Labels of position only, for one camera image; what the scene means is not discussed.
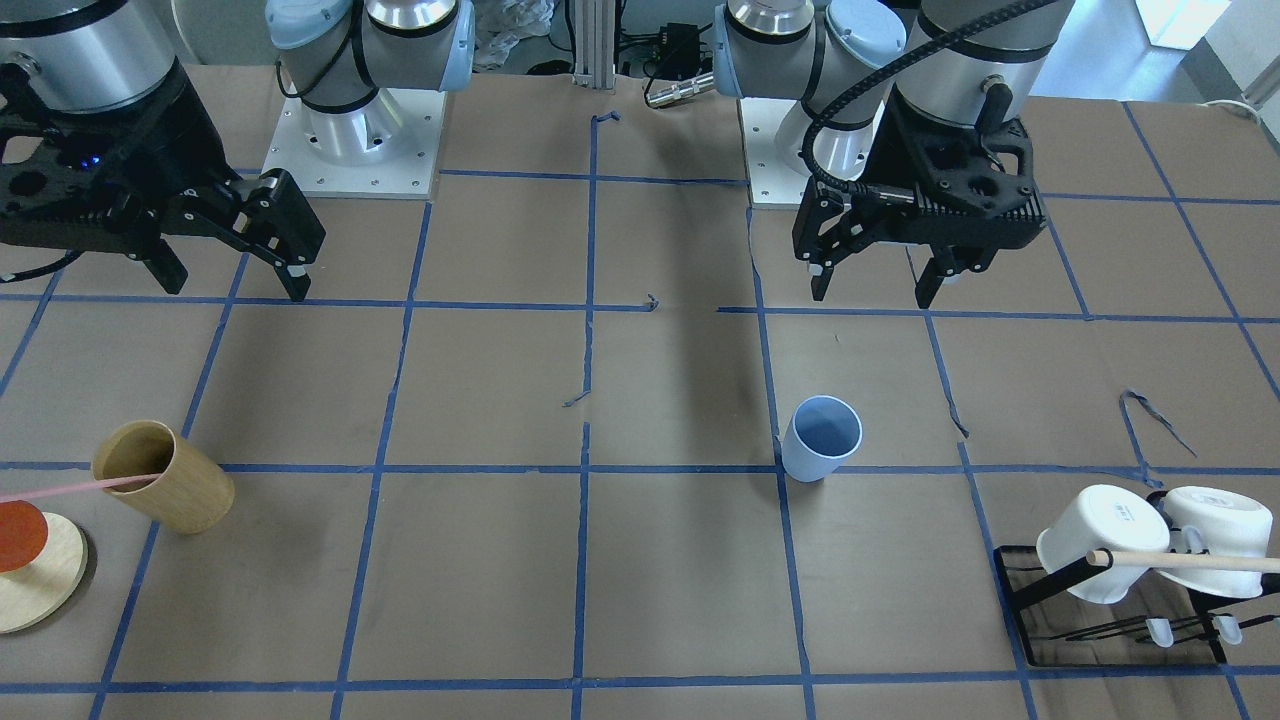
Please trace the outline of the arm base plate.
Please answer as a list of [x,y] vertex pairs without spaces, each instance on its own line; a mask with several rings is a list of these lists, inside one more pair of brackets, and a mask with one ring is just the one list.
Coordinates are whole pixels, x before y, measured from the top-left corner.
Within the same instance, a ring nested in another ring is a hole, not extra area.
[[[739,101],[742,147],[751,192],[751,206],[764,210],[794,210],[810,177],[799,156],[810,118],[787,99],[744,97]],[[878,108],[860,129],[823,129],[814,155],[832,176],[858,179],[865,169],[876,132],[884,114]]]
[[383,88],[365,108],[343,114],[288,99],[262,167],[288,170],[311,199],[428,201],[449,97]]

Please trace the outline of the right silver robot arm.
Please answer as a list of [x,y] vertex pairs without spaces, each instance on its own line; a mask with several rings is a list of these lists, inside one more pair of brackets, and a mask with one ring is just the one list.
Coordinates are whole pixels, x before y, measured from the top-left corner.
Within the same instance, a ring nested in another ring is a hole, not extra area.
[[[471,1],[269,1],[276,87],[334,167],[417,154],[396,91],[458,91],[474,67]],[[325,229],[283,168],[242,177],[165,29],[134,1],[3,4],[3,242],[54,250],[35,281],[87,252],[141,264],[168,293],[188,272],[170,234],[211,237],[273,268],[303,301]]]

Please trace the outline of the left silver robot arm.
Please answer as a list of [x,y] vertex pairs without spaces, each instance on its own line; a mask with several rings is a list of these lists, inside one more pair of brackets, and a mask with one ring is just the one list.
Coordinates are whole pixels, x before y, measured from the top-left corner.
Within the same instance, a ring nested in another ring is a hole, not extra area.
[[876,243],[931,258],[927,309],[947,281],[986,272],[1047,225],[1020,118],[1070,1],[730,1],[713,74],[730,97],[791,102],[777,149],[806,183],[794,256],[815,301],[836,266]]

